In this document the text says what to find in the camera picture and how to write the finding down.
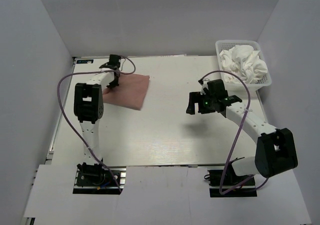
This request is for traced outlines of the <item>pink printed t shirt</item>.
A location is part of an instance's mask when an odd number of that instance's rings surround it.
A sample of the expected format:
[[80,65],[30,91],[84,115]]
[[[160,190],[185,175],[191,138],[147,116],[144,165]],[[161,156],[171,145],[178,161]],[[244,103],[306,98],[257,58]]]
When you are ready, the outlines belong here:
[[130,74],[119,77],[119,86],[103,91],[103,102],[140,111],[148,91],[148,75]]

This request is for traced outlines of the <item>white t shirt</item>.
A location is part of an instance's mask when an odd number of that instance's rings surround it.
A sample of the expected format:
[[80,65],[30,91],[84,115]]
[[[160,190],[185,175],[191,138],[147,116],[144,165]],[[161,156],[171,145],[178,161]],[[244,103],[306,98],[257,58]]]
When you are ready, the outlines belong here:
[[268,74],[261,51],[251,45],[235,45],[219,53],[221,69],[241,78],[245,84],[255,84]]

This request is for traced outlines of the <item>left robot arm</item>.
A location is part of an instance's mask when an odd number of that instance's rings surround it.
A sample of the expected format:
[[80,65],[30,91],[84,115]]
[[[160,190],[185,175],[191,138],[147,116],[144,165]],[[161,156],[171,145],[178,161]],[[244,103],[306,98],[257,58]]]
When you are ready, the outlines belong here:
[[103,158],[99,146],[99,123],[104,114],[103,90],[119,85],[122,57],[112,54],[109,61],[100,69],[110,69],[111,72],[101,72],[84,83],[77,83],[74,91],[73,111],[77,117],[83,143],[83,163],[78,165],[82,179],[88,180],[94,186],[100,186],[109,181],[106,170],[103,169]]

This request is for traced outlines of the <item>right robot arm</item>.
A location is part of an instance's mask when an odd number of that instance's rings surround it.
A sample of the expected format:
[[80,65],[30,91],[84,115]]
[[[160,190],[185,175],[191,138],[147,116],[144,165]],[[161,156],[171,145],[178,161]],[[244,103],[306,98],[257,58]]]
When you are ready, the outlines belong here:
[[255,155],[234,160],[225,173],[226,180],[236,185],[244,176],[270,178],[298,166],[293,133],[276,128],[260,119],[236,95],[229,95],[221,79],[198,81],[201,91],[190,92],[186,113],[219,113],[234,122],[256,144]]

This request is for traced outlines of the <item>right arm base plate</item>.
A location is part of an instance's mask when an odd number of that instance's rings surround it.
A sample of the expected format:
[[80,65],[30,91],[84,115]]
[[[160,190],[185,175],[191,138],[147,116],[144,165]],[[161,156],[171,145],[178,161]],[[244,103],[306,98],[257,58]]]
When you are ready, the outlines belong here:
[[[256,191],[256,182],[253,177],[250,178],[250,180],[248,180],[246,183],[238,185],[227,194],[220,194],[219,187],[222,174],[223,169],[211,169],[208,170],[207,174],[203,177],[204,180],[208,182],[209,194],[211,198],[252,198],[258,196]],[[222,190],[228,190],[249,177],[249,175],[236,176],[235,174],[232,174],[230,170],[228,170],[225,174]]]

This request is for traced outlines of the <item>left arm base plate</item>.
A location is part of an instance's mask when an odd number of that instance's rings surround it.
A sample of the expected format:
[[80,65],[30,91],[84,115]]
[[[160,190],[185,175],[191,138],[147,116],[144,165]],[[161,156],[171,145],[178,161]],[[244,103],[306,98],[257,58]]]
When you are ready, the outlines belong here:
[[120,195],[125,184],[126,170],[107,170],[93,176],[77,170],[72,193],[75,195]]

